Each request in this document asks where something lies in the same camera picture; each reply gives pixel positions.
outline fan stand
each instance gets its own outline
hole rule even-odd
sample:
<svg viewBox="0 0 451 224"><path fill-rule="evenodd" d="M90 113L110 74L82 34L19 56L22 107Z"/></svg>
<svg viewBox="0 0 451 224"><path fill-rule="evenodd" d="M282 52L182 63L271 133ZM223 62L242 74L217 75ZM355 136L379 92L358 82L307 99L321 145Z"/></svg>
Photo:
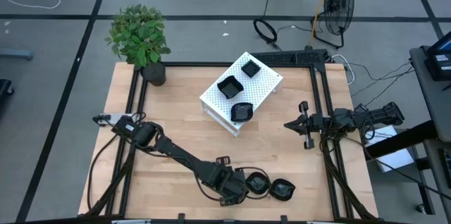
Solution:
<svg viewBox="0 0 451 224"><path fill-rule="evenodd" d="M321 15L323 15L324 14L324 12L322 12L322 13L319 13L318 15L317 15L317 18L320 18L320 16ZM313 17L311 20L310 20L310 24L311 24L311 26L313 27L313 21L315 20L315 17ZM333 46L335 49L339 49L339 48L341 48L341 47L343 47L344 45L345 45L345 40L343 39L343 33L344 33L345 31L343 30L343 28L341 27L340 28L340 36L341 36L341 45L340 46L338 46L338 45L336 45L336 44L333 44L333 43L331 43L331 42L328 42L328 41L326 41L326 40L324 40L324 39L321 39L321 38L319 38L317 35L316 35L316 31L314 32L314 37L315 37L315 39L317 39L317 40L319 40L319 41L321 41L321 42L323 42L323 43L326 43L326 44L329 44L329 45L331 45L331 46Z"/></svg>

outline floor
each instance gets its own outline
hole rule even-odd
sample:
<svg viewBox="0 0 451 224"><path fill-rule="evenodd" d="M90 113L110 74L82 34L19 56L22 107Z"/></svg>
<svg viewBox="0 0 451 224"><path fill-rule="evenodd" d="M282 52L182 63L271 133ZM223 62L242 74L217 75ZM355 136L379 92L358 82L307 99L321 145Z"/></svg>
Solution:
<svg viewBox="0 0 451 224"><path fill-rule="evenodd" d="M47 6L57 2L14 1ZM318 1L269 0L270 24L274 28L291 24L308 28ZM105 47L103 38L108 34L111 15L120 7L141 3L163 12L168 19L166 39L173 51L164 61L234 61L244 51L273 51L252 26L256 15L263 13L265 2L61 0L58 8L46 10L0 0L0 47L35 53L32 61L0 58L0 78L12 80L16 90L0 117L0 223L76 216L98 130L91 117L103 111L118 60ZM451 31L450 2L355 0L354 22L345 33L345 46L337 51L314 42L314 48L327 48L349 62L366 65L375 77L383 75L407 62L411 48L432 44ZM281 30L278 45L283 50L303 49L309 36L293 28ZM321 36L338 41L330 34ZM352 94L372 82L362 68L354 67L354 71L357 78L350 85ZM379 82L358 93L353 97L354 105L369 102L388 84ZM429 119L414 73L401 77L369 108L390 101L395 101L406 117L402 128ZM39 172L33 174L43 148L49 155L41 159L43 173L39 177ZM445 222L436 195L437 214L422 215L414 210L421 203L415 184L395 174L381 174L373 163L369 163L369 170L382 218L407 223ZM432 175L425 176L431 184ZM32 178L35 189L29 187Z"/></svg>

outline electric fan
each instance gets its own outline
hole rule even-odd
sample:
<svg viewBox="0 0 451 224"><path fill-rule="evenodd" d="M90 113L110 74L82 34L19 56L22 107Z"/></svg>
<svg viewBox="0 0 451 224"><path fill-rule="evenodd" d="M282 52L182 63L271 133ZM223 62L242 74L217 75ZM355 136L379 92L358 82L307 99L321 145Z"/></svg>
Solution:
<svg viewBox="0 0 451 224"><path fill-rule="evenodd" d="M321 39L316 36L316 33L314 33L314 37L319 41L334 46L336 49L343 47L345 45L343 33L345 33L345 31L350 26L353 13L354 0L324 0L323 12L318 14L317 17L324 19L327 30L330 33L341 36L341 45L338 46L324 39Z"/></svg>

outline black plant pot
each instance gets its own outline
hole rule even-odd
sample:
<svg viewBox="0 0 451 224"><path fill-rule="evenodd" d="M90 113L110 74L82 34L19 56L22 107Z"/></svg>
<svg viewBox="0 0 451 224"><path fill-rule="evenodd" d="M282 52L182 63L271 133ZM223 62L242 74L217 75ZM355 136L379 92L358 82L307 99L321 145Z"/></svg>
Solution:
<svg viewBox="0 0 451 224"><path fill-rule="evenodd" d="M141 69L141 76L152 85L161 86L166 82L166 67L160 61L151 63Z"/></svg>

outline green leaves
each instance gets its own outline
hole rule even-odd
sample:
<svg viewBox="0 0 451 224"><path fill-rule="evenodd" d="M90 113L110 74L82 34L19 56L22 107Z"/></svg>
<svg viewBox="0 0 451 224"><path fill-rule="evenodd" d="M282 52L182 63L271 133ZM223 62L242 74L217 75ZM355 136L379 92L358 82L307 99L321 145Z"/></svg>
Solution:
<svg viewBox="0 0 451 224"><path fill-rule="evenodd" d="M160 55L158 55L155 51L150 51L150 60L154 63L158 62L158 59L160 58Z"/></svg>
<svg viewBox="0 0 451 224"><path fill-rule="evenodd" d="M124 55L127 63L146 66L158 62L162 54L171 52L166 47L163 30L161 12L138 4L120 9L104 41L112 44L114 54Z"/></svg>
<svg viewBox="0 0 451 224"><path fill-rule="evenodd" d="M147 59L146 59L146 50L145 48L140 48L138 51L138 60L140 61L140 66L144 67L147 66Z"/></svg>

